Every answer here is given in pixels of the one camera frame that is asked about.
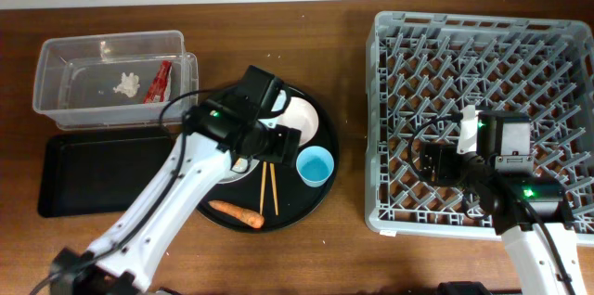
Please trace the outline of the light blue cup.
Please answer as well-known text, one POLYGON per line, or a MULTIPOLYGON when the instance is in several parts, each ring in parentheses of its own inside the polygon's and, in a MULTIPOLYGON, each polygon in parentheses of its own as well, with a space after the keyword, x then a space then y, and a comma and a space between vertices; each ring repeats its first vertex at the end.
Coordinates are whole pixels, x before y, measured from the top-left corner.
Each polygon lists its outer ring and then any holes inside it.
POLYGON ((296 169, 302 181, 310 187, 323 186, 334 171, 332 154, 320 146, 303 149, 297 157, 296 169))

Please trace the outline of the red snack wrapper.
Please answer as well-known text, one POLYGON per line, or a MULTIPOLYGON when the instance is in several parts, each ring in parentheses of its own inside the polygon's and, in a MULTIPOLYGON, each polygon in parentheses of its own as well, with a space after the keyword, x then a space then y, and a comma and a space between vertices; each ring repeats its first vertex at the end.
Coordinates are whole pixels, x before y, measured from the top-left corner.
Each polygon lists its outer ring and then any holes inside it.
POLYGON ((173 62, 164 60, 153 79, 148 92, 146 93, 143 103, 161 103, 169 99, 171 94, 171 73, 173 62))

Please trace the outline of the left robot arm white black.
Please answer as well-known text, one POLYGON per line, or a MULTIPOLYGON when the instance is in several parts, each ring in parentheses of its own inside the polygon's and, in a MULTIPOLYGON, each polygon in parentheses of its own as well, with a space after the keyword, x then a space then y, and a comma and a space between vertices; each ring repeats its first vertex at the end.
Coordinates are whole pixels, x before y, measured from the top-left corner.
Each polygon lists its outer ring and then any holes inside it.
POLYGON ((142 294, 200 201, 239 158, 292 165, 300 131, 276 123, 288 87, 216 90, 182 116, 168 160, 125 214, 83 254, 65 248, 33 289, 53 294, 142 294))

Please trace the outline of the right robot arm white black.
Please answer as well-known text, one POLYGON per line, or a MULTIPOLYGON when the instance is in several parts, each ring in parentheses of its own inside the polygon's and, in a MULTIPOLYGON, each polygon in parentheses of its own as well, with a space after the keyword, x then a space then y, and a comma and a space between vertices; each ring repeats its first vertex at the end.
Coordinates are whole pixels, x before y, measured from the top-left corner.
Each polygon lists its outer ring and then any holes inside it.
POLYGON ((517 151, 482 156, 424 143, 420 166, 441 186, 458 186, 479 199, 504 242, 523 294, 585 294, 577 234, 565 189, 531 174, 533 160, 517 151))

